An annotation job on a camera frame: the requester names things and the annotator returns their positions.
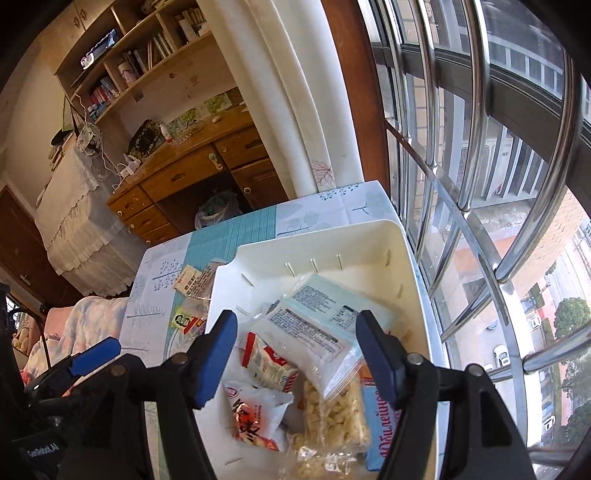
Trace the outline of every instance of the desk drawer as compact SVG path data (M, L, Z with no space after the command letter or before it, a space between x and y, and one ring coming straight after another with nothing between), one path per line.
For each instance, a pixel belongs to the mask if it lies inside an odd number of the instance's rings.
M267 156L255 127L230 134L214 142L214 145L230 170Z
M177 238L180 234L181 232L179 232L174 225L167 223L151 232L141 235L141 239L146 242L146 245L153 247L154 245L162 244L167 240Z
M109 208L120 218L120 220L126 221L128 218L141 212L153 203L154 202L141 188L134 187L111 203Z
M139 236L151 232L167 223L168 219L162 214L156 205L152 205L124 221L124 224L129 227L129 230Z
M209 146L191 152L144 180L141 186L153 201L162 200L220 172L209 159L210 154L213 149Z

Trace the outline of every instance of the wall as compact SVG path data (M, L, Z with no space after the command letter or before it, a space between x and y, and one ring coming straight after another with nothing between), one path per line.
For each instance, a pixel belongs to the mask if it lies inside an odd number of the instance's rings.
M119 117L129 135L133 136L148 118L156 122L170 122L199 103L235 86L222 52L215 42L211 42L192 54L185 63L166 70L150 83L142 91L144 97L139 102L131 100L126 103Z
M11 76L14 83L18 75L21 88L8 124L2 175L30 213L51 176L50 142L63 121L64 93L39 53L35 42L21 59L30 63L28 73L22 74L20 63Z

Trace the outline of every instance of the red and white snack bag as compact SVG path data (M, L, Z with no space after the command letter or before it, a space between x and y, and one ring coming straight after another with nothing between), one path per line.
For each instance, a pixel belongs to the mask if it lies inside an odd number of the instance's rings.
M289 392L299 373L298 368L277 355L256 333L246 336L246 348L242 366L263 387Z
M276 452L287 450L285 432L279 427L292 393L257 388L236 381L224 382L236 425L234 439Z

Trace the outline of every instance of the blue package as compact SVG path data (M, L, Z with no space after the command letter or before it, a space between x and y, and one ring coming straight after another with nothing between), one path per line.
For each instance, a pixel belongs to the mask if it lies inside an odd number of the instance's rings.
M365 453L365 465L370 472L377 472L388 456L396 425L400 421L400 411L394 411L388 402L380 398L374 378L366 365L362 367L360 375L365 420L371 434L371 446Z

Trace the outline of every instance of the tree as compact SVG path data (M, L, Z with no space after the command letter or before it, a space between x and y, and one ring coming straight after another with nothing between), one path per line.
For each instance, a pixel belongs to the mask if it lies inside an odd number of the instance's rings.
M558 429L554 439L562 446L577 446L591 424L591 400L574 409L566 425Z
M554 270L556 270L556 262L550 265L550 268L546 270L546 275L552 275L552 273L554 273Z
M558 304L554 314L556 339L567 336L591 320L591 312L587 302L580 298L564 299Z
M566 375L562 382L564 390L571 400L582 397L587 400L591 392L591 355L570 358L566 362Z

